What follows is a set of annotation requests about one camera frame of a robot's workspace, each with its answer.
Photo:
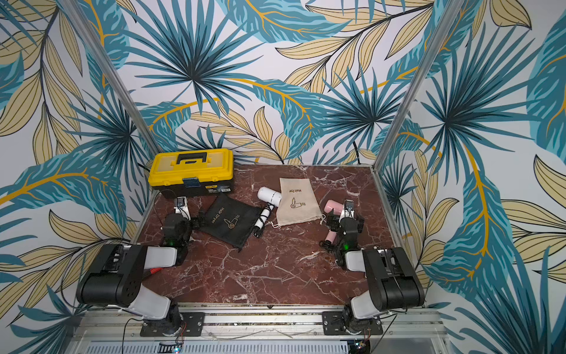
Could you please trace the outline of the pink hair dryer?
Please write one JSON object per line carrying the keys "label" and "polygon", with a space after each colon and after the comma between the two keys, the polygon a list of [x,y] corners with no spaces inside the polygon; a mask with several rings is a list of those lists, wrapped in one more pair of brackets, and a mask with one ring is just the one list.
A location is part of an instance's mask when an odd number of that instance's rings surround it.
{"label": "pink hair dryer", "polygon": [[344,204],[328,200],[325,204],[324,212],[326,213],[326,223],[330,230],[325,241],[333,244],[340,229],[340,219],[344,216]]}

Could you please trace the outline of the beige drawstring dryer bag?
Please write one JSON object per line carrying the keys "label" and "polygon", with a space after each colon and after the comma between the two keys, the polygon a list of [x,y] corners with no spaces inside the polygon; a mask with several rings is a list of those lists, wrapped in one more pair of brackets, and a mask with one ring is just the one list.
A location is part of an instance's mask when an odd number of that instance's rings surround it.
{"label": "beige drawstring dryer bag", "polygon": [[308,178],[280,178],[282,198],[277,210],[280,227],[322,219],[322,213]]}

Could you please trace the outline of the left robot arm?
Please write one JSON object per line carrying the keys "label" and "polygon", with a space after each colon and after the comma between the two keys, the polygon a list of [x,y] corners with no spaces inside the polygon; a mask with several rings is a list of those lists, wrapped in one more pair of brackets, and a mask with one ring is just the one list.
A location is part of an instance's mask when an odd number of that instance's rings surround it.
{"label": "left robot arm", "polygon": [[106,245],[79,282],[76,298],[83,305],[117,306],[141,317],[149,331],[173,336],[182,329],[177,303],[143,286],[144,273],[181,265],[188,253],[192,220],[169,214],[159,246]]}

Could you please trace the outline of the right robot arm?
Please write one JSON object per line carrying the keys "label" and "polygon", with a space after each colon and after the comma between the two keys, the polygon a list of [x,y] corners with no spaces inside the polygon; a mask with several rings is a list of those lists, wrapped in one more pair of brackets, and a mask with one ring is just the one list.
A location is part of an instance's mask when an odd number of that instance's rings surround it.
{"label": "right robot arm", "polygon": [[363,219],[327,215],[330,232],[320,243],[346,271],[365,275],[368,290],[346,303],[342,312],[324,312],[327,335],[380,329],[380,317],[389,311],[407,311],[424,305],[425,294],[405,249],[361,249],[358,236]]}

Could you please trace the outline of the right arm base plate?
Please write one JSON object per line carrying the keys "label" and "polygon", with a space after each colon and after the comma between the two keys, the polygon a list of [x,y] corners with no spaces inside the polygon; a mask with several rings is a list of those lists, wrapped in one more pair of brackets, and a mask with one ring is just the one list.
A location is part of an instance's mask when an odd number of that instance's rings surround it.
{"label": "right arm base plate", "polygon": [[379,318],[356,319],[346,311],[324,311],[321,317],[325,336],[381,335],[383,333]]}

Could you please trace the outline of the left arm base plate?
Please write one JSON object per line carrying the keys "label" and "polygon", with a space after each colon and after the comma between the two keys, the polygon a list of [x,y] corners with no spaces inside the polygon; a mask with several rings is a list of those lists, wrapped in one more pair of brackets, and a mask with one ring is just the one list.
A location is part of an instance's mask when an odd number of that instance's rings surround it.
{"label": "left arm base plate", "polygon": [[204,312],[181,312],[161,320],[144,320],[141,337],[199,337],[205,320]]}

